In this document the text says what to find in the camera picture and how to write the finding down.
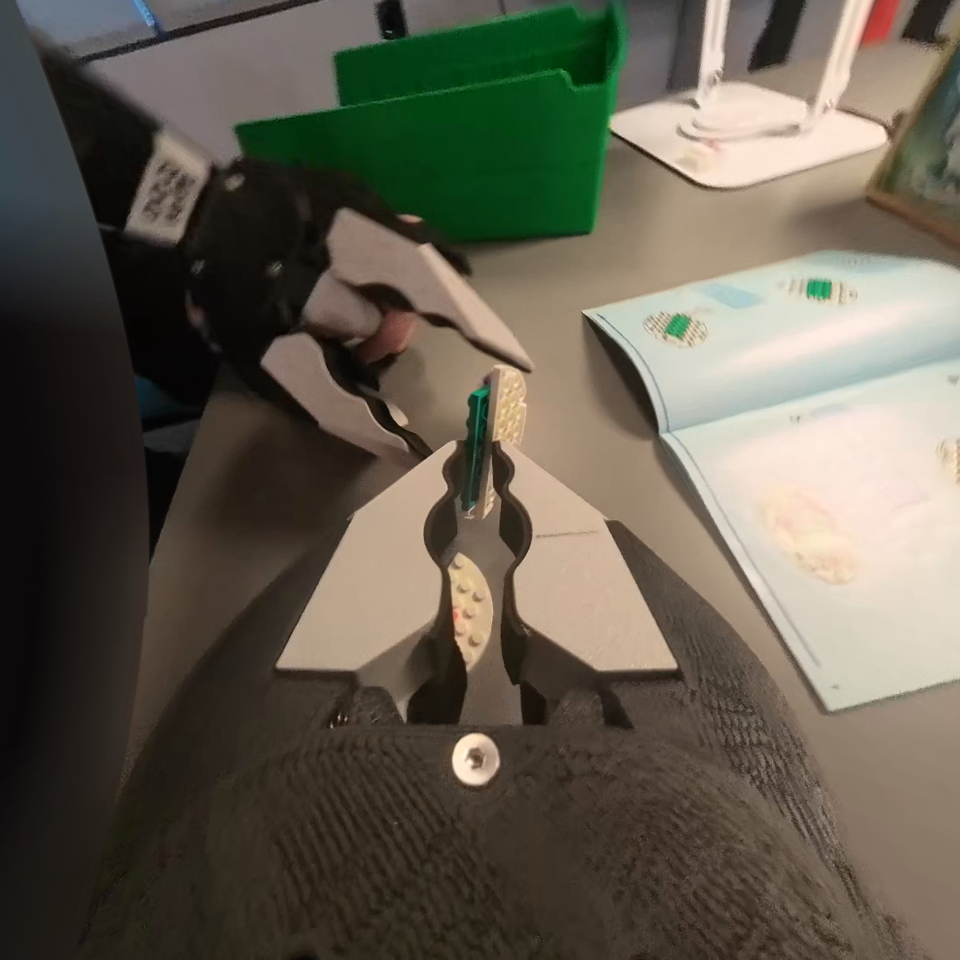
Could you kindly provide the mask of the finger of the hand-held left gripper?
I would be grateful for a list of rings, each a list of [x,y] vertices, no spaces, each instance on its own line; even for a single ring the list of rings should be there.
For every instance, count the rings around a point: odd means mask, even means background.
[[[329,265],[302,309],[309,328],[367,340],[395,309],[456,330],[487,356],[526,373],[534,362],[510,327],[438,249],[351,208],[341,208],[326,236]]]
[[[353,377],[352,361],[339,344],[301,331],[274,339],[260,364],[324,433],[382,459],[430,457],[378,388]]]

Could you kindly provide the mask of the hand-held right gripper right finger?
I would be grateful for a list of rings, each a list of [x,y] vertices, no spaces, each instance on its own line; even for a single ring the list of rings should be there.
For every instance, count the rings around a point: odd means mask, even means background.
[[[542,725],[572,691],[619,723],[614,687],[679,674],[606,516],[507,442],[491,451],[499,536],[512,562],[500,647],[522,722]]]

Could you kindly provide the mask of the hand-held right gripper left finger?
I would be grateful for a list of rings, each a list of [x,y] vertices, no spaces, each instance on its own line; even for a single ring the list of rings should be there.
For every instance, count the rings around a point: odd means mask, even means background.
[[[356,510],[276,670],[378,688],[412,722],[460,720],[460,650],[444,558],[458,532],[460,443]]]

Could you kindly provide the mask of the cream half-round lego plate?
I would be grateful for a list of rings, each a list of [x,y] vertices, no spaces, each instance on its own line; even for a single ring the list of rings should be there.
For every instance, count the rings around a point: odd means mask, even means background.
[[[470,672],[482,660],[493,631],[494,604],[479,566],[458,552],[448,564],[454,638]]]

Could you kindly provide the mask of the green and cream lego assembly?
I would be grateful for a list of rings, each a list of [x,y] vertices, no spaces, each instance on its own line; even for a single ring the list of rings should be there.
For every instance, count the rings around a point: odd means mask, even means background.
[[[524,377],[513,366],[496,364],[467,402],[461,510],[469,520],[484,520],[497,498],[494,444],[506,442],[516,448],[522,444],[527,416]]]

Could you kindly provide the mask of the person's left hand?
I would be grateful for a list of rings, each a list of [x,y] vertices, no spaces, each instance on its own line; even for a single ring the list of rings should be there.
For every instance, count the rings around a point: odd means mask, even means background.
[[[354,348],[354,354],[366,366],[389,364],[410,346],[416,333],[417,314],[399,309],[386,311],[370,336]]]

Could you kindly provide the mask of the green plastic bin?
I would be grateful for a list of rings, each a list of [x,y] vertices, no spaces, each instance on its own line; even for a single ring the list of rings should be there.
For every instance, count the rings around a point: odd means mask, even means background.
[[[626,46],[610,2],[344,49],[336,107],[234,136],[246,158],[352,174],[451,241],[590,234]]]

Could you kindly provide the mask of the light blue instruction booklet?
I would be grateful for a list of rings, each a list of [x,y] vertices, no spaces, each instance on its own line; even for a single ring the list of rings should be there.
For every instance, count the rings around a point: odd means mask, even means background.
[[[959,272],[820,250],[587,308],[828,712],[959,678]]]

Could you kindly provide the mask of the white stand base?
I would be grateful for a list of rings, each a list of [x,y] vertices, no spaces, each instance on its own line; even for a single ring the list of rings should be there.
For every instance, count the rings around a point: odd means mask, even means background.
[[[726,81],[730,1],[705,3],[697,85],[613,114],[610,133],[691,183],[755,186],[885,148],[882,123],[839,107],[872,3],[841,7],[815,95],[808,101]]]

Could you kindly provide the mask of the framed picture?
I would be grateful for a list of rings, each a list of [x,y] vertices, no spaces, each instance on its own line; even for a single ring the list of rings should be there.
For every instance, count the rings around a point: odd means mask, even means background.
[[[904,114],[871,176],[867,200],[959,247],[959,38]]]

